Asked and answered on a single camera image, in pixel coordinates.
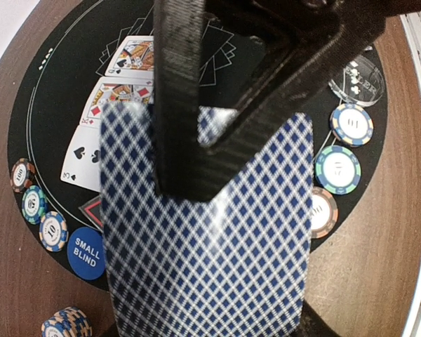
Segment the green-white single poker chip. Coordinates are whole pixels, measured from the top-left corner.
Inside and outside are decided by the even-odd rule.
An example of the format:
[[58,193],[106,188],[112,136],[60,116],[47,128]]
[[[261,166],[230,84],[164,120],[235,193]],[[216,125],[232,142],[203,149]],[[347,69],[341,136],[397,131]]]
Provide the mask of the green-white single poker chip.
[[38,225],[48,212],[48,201],[43,190],[37,186],[30,186],[22,197],[22,214],[24,219]]

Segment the blue-backed playing card deck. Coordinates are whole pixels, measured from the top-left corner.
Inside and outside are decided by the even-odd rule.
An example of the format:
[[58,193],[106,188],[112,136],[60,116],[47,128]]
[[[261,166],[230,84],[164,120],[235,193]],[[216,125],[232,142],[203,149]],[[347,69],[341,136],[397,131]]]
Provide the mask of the blue-backed playing card deck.
[[288,336],[300,322],[312,217],[312,121],[294,114],[210,201],[156,192],[152,114],[101,118],[101,219],[121,336]]

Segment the single blue-white poker chip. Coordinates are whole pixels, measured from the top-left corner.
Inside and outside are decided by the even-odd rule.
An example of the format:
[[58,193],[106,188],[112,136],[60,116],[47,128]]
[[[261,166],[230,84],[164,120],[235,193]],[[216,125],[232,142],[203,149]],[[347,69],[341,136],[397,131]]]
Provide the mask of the single blue-white poker chip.
[[39,239],[47,251],[59,252],[68,241],[69,231],[62,214],[56,211],[46,213],[39,225]]

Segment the blue round blind button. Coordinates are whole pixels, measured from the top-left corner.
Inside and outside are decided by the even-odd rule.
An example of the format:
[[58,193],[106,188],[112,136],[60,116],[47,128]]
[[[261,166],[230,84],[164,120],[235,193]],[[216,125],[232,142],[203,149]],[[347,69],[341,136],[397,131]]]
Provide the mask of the blue round blind button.
[[75,230],[67,244],[67,259],[80,278],[87,281],[100,278],[105,272],[101,234],[89,227]]

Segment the red triangular button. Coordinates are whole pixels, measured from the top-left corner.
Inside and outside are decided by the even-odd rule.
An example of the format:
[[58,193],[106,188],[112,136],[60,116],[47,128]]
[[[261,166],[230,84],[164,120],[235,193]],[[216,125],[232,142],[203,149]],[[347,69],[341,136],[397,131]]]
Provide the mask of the red triangular button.
[[101,198],[100,195],[87,201],[79,207],[80,212],[93,224],[93,226],[100,232],[103,232],[103,224],[101,221]]

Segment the red-white single poker chip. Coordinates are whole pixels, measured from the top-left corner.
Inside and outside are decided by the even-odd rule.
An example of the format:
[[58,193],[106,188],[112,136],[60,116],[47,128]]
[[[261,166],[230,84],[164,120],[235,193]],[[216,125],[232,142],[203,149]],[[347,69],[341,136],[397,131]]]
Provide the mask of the red-white single poker chip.
[[26,159],[17,160],[11,169],[11,187],[16,193],[23,193],[34,183],[36,169],[33,163]]

